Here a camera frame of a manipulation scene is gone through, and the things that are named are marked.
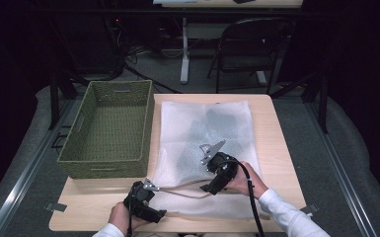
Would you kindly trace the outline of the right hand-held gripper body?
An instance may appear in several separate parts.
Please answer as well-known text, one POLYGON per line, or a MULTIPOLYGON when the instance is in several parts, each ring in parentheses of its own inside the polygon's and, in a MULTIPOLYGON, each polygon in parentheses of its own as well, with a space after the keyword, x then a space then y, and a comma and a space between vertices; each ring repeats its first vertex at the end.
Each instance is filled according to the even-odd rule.
POLYGON ((224 181, 227 186, 237 174, 238 161, 231 155, 220 151, 225 143, 225 140, 221 140, 214 145, 201 144, 200 149, 204 154, 201 164, 206 166, 208 172, 215 175, 213 180, 224 181))

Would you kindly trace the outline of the white desk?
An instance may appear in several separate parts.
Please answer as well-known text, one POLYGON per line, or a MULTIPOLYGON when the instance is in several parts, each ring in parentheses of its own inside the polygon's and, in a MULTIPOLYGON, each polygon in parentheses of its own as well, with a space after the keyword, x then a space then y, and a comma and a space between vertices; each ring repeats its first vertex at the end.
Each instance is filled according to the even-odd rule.
MULTIPOLYGON (((153 0, 154 5, 168 9, 300 9, 304 0, 153 0)), ((187 17, 182 17, 183 27, 183 62, 181 83, 189 82, 190 55, 187 17)))

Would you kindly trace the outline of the aluminium floor rail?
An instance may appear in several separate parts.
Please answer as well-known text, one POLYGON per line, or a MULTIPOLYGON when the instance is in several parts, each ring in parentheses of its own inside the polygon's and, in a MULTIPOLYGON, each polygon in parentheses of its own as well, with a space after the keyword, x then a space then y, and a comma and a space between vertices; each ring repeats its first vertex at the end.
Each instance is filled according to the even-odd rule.
POLYGON ((304 104, 308 116, 312 120, 317 133, 319 134, 325 148, 329 154, 329 163, 338 181, 338 184, 342 190, 342 194, 346 200, 346 203, 350 209, 350 212, 356 222, 356 225, 362 235, 362 237, 378 237, 371 221, 368 218, 366 211, 362 205, 362 202, 353 187, 348 174, 342 164, 340 156, 332 143, 330 136, 324 133, 318 121, 318 112, 314 105, 311 103, 304 104))
POLYGON ((48 130, 45 133, 44 138, 40 141, 36 153, 25 166, 25 169, 0 207, 0 237, 3 236, 25 194, 28 192, 28 189, 34 181, 34 178, 36 177, 37 172, 44 160, 43 156, 46 150, 51 146, 52 141, 57 137, 57 132, 62 128, 63 123, 69 115, 74 103, 75 101, 73 100, 67 100, 62 105, 59 121, 54 125, 53 129, 48 130))

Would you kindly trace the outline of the person's left hand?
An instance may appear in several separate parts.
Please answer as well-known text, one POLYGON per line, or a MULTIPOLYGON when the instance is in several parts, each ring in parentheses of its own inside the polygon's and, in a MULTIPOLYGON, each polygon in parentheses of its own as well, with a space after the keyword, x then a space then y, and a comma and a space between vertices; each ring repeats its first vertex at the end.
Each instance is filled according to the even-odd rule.
POLYGON ((109 223, 115 225, 123 234, 126 234, 128 230, 135 230, 147 224, 147 221, 130 215, 125 205, 122 202, 118 202, 112 207, 109 223))

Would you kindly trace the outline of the metal table bracket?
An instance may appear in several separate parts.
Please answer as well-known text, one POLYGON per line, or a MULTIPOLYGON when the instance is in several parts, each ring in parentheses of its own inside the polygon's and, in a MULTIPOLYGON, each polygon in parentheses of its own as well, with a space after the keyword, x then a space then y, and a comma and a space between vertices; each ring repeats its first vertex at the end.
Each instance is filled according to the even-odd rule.
POLYGON ((319 207, 315 204, 307 205, 303 208, 301 208, 301 211, 303 211, 305 214, 312 216, 315 212, 319 210, 319 207))
POLYGON ((46 209, 46 210, 49 210, 49 211, 59 211, 59 212, 64 212, 65 209, 66 209, 66 205, 65 205, 65 204, 62 204, 62 203, 57 203, 57 202, 49 202, 49 203, 45 206, 45 209, 46 209))

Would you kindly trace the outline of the black metal stand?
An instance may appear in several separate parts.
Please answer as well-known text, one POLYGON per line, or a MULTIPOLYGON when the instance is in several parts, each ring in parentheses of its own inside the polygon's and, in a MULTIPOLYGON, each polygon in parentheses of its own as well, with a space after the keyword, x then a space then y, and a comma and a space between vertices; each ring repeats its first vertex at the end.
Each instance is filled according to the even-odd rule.
POLYGON ((328 100, 328 79, 323 74, 321 77, 321 89, 319 100, 319 126, 323 133, 327 133, 327 100, 328 100))
POLYGON ((50 110, 51 120, 49 130, 55 128, 59 121, 59 100, 58 100, 58 75, 53 73, 50 81, 50 110))

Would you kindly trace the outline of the green woven basket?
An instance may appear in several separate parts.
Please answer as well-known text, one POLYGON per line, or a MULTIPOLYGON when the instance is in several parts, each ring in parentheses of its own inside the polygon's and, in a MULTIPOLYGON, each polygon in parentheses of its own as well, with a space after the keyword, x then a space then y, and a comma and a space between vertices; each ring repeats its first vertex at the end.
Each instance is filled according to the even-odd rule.
POLYGON ((144 177, 155 100, 152 82, 92 82, 57 163, 72 179, 144 177))

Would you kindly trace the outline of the black folding chair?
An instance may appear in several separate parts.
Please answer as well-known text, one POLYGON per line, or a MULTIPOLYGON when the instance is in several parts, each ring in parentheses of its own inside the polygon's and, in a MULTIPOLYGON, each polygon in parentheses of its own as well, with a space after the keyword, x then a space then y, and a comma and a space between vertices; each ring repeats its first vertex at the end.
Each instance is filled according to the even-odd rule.
POLYGON ((226 27, 207 74, 216 70, 215 92, 220 91, 222 73, 269 71, 269 93, 280 46, 293 30, 294 23, 282 17, 243 19, 226 27))

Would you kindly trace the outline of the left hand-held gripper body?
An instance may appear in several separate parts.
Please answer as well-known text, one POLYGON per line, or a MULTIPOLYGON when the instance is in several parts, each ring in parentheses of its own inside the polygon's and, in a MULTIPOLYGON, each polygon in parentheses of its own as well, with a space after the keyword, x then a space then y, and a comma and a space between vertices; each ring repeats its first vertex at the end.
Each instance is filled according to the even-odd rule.
POLYGON ((149 201, 153 196, 154 193, 152 191, 145 190, 144 184, 141 181, 137 181, 131 186, 123 204, 132 216, 150 221, 151 213, 156 210, 149 206, 149 201))

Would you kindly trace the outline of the person's right hand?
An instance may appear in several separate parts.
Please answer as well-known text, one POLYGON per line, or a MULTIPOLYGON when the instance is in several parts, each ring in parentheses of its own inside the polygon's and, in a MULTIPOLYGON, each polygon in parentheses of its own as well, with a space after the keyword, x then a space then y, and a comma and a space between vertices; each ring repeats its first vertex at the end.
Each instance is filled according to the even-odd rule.
POLYGON ((268 186, 250 163, 242 161, 241 164, 242 166, 238 167, 236 176, 227 184, 226 189, 248 196, 250 194, 248 182, 251 182, 253 197, 260 198, 268 190, 268 186))

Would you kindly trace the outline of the white cloth with print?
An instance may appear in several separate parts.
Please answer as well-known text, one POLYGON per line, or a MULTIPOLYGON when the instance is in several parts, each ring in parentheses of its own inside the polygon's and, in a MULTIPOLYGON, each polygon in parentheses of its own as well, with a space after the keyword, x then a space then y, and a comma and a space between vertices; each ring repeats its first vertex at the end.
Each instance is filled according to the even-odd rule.
POLYGON ((215 177, 200 160, 192 160, 184 151, 190 123, 208 110, 243 115, 250 121, 249 152, 239 161, 251 164, 256 172, 260 166, 255 146, 253 121, 246 101, 220 104, 164 102, 161 110, 160 151, 152 182, 161 191, 150 201, 155 209, 170 213, 212 218, 248 219, 253 216, 248 197, 220 192, 215 196, 200 187, 215 177))

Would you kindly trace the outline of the dark equipment cabinet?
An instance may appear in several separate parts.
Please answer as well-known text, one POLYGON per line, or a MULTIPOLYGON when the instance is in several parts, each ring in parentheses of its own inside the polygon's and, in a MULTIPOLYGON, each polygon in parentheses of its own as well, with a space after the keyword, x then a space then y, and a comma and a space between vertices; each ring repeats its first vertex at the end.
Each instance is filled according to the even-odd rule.
POLYGON ((62 15, 57 22, 80 74, 107 74, 115 78, 123 72, 123 59, 116 54, 104 17, 62 15))

